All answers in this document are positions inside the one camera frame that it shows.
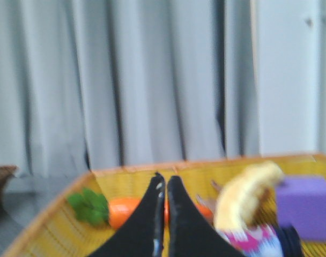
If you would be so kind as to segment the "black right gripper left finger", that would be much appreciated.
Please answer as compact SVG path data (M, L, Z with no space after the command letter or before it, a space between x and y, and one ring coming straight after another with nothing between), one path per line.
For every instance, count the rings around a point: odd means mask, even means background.
M162 256L165 187L164 177L156 172L138 207L125 223L89 256Z

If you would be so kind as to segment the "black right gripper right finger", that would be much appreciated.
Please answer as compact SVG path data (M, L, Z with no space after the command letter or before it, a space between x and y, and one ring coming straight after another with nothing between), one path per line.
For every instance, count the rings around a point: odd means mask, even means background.
M192 202L181 177L167 184L169 203L169 256L243 256L216 233Z

